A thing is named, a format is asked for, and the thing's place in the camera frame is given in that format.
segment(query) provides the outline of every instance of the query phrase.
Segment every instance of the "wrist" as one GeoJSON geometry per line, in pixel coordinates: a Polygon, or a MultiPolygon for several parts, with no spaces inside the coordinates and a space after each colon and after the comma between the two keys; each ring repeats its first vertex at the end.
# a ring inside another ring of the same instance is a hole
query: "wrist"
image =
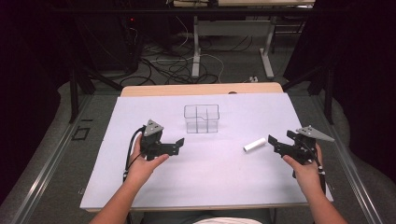
{"type": "Polygon", "coordinates": [[[308,192],[304,193],[304,196],[308,203],[312,203],[313,201],[321,201],[323,199],[326,199],[326,195],[323,193],[322,189],[314,189],[314,190],[309,190],[308,192]]]}

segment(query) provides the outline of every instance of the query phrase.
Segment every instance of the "white desk leg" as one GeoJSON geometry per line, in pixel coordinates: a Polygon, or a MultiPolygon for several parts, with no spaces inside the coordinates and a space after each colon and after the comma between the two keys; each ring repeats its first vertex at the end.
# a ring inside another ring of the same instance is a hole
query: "white desk leg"
{"type": "Polygon", "coordinates": [[[275,25],[276,17],[272,17],[271,23],[268,26],[268,35],[265,41],[265,47],[264,49],[260,49],[260,55],[262,56],[262,64],[264,65],[265,75],[267,75],[267,78],[269,79],[274,78],[274,72],[271,67],[270,59],[268,58],[268,51],[271,48],[271,41],[274,35],[275,25]]]}
{"type": "Polygon", "coordinates": [[[199,76],[199,63],[201,61],[201,49],[199,48],[198,18],[194,16],[194,59],[192,64],[192,77],[199,76]]]}

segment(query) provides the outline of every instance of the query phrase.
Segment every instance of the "table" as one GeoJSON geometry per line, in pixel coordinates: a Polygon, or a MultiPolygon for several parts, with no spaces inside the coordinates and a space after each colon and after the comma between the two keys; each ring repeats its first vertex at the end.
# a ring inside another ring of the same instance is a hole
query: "table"
{"type": "MultiPolygon", "coordinates": [[[[282,6],[306,6],[313,5],[315,0],[219,0],[219,7],[282,7],[282,6]]],[[[207,7],[207,3],[201,1],[174,1],[175,7],[207,7]]],[[[258,35],[266,36],[265,46],[260,49],[262,64],[265,75],[269,79],[274,78],[274,72],[268,51],[276,27],[276,17],[269,21],[199,21],[194,16],[194,58],[192,65],[193,77],[199,76],[199,63],[201,49],[199,48],[200,35],[258,35]]]]}
{"type": "Polygon", "coordinates": [[[286,131],[301,124],[289,96],[277,83],[240,83],[124,88],[81,201],[82,209],[100,210],[121,185],[131,135],[148,118],[164,127],[163,143],[185,137],[185,144],[179,155],[155,170],[136,195],[132,211],[307,205],[291,177],[291,168],[272,146],[249,153],[243,150],[244,145],[268,133],[292,144],[286,131]],[[219,103],[219,132],[186,133],[183,105],[213,102],[219,103]]]}

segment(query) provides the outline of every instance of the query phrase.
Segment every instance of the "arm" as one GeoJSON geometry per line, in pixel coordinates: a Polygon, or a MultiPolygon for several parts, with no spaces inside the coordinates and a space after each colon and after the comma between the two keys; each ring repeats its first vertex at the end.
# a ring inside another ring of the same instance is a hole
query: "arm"
{"type": "MultiPolygon", "coordinates": [[[[319,145],[317,145],[317,150],[318,159],[322,163],[319,145]]],[[[315,223],[347,223],[323,193],[318,177],[318,166],[315,162],[301,165],[287,155],[283,157],[283,160],[295,171],[297,182],[309,203],[315,223]]]]}
{"type": "Polygon", "coordinates": [[[153,161],[146,161],[139,156],[141,135],[136,138],[131,161],[138,157],[131,165],[125,182],[108,201],[105,207],[93,218],[91,223],[125,223],[134,197],[146,183],[157,166],[166,161],[169,156],[164,154],[153,161]]]}

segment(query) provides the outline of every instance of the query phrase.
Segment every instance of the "hand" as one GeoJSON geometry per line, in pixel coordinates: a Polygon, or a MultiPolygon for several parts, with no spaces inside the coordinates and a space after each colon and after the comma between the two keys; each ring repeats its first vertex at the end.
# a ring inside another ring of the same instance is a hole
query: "hand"
{"type": "MultiPolygon", "coordinates": [[[[322,154],[320,146],[316,145],[318,152],[318,160],[322,165],[322,154]]],[[[293,168],[297,182],[301,188],[301,191],[305,195],[305,197],[322,192],[320,186],[320,180],[318,176],[318,165],[315,161],[309,162],[307,161],[305,165],[301,165],[292,157],[285,155],[283,160],[293,168]]]]}
{"type": "Polygon", "coordinates": [[[134,142],[134,152],[131,155],[130,161],[134,161],[128,171],[128,176],[125,183],[134,185],[140,189],[149,179],[154,169],[169,158],[169,155],[163,154],[160,157],[146,161],[144,155],[140,155],[140,140],[142,135],[139,134],[134,142]]]}

